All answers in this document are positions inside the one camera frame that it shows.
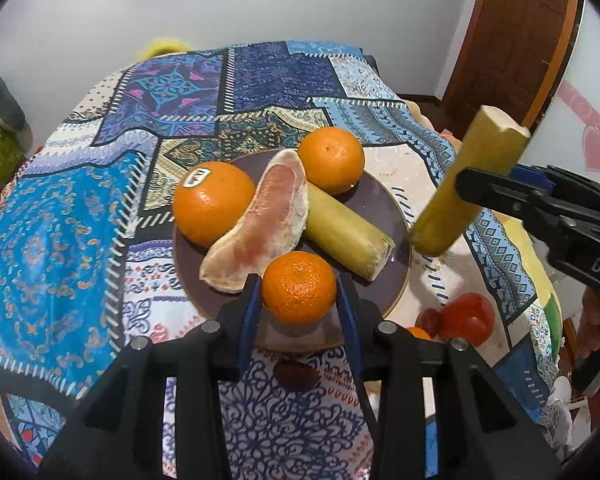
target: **wall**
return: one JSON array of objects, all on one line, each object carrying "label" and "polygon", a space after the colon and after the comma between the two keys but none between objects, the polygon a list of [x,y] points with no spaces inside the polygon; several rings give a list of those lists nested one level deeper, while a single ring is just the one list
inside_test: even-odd
[{"label": "wall", "polygon": [[460,18],[458,19],[456,31],[451,40],[451,45],[449,45],[449,51],[446,56],[445,65],[442,68],[442,73],[440,74],[440,78],[438,79],[438,84],[436,86],[436,93],[434,94],[438,99],[442,99],[444,96],[446,87],[448,86],[451,75],[456,67],[458,54],[460,54],[460,49],[462,48],[462,43],[464,42],[464,35],[466,34],[467,27],[469,26],[471,15],[474,12],[474,5],[475,0],[462,1]]},{"label": "wall", "polygon": [[[589,2],[585,2],[578,38],[562,78],[564,82],[578,91],[600,115],[600,16]],[[583,148],[586,123],[580,117],[590,115],[592,110],[584,101],[578,106],[574,106],[576,113],[559,96],[554,97],[520,162],[538,166],[552,164],[600,182],[600,172],[587,169],[592,166],[592,153],[586,157]],[[581,283],[564,278],[554,286],[564,317],[571,317],[582,308],[580,298],[584,286]]]},{"label": "wall", "polygon": [[101,78],[152,38],[193,48],[281,39],[354,43],[397,92],[433,94],[464,0],[8,0],[0,74],[23,107],[32,147]]}]

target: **sugarcane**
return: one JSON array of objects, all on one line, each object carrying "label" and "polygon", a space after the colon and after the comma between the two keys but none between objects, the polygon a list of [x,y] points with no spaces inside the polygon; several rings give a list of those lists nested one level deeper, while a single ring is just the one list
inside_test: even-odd
[{"label": "sugarcane", "polygon": [[347,269],[372,282],[394,249],[394,241],[311,183],[308,196],[304,235]]},{"label": "sugarcane", "polygon": [[507,175],[524,152],[529,130],[499,108],[482,106],[462,142],[462,148],[432,199],[410,230],[414,250],[440,256],[462,235],[480,212],[456,193],[456,176],[464,168]]}]

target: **plate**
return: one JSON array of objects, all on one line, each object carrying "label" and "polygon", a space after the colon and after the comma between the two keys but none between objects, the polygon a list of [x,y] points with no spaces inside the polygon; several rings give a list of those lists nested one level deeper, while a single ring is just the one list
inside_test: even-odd
[{"label": "plate", "polygon": [[[232,161],[244,170],[254,182],[260,180],[262,172],[279,150],[267,150],[241,156]],[[369,283],[352,274],[360,298],[373,301],[386,317],[400,299],[411,265],[411,245],[407,238],[404,216],[391,194],[373,176],[365,172],[360,182],[346,193],[337,197],[342,203],[358,213],[390,236],[395,248],[384,269]],[[174,260],[180,282],[189,299],[207,319],[214,319],[220,308],[235,299],[236,294],[218,292],[198,278],[200,263],[205,251],[191,244],[178,229],[174,232]],[[296,250],[319,254],[331,265],[334,273],[350,272],[302,237]],[[256,347],[260,349],[306,353],[336,348],[343,344],[340,322],[335,305],[316,323],[308,326],[291,326],[279,322],[266,308],[258,328]]]}]

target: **screw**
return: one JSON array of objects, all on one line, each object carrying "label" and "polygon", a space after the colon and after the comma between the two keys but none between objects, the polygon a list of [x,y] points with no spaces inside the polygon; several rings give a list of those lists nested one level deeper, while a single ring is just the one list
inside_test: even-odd
[{"label": "screw", "polygon": [[139,335],[133,338],[129,344],[134,350],[142,350],[149,344],[149,338]]},{"label": "screw", "polygon": [[576,221],[573,218],[568,218],[567,216],[562,216],[560,218],[567,227],[576,227]]},{"label": "screw", "polygon": [[378,323],[378,330],[383,334],[392,334],[398,330],[398,327],[393,321],[381,321]]},{"label": "screw", "polygon": [[215,319],[208,319],[202,324],[202,332],[212,334],[218,330],[220,330],[220,323],[218,323]]},{"label": "screw", "polygon": [[451,346],[456,350],[463,352],[469,348],[469,343],[463,337],[455,337],[451,340]]}]

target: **pink heart decoration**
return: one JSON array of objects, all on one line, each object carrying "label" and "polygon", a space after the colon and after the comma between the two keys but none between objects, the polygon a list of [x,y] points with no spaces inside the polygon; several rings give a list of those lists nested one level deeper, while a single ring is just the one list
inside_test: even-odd
[{"label": "pink heart decoration", "polygon": [[585,168],[600,173],[600,130],[587,126],[582,134]]}]

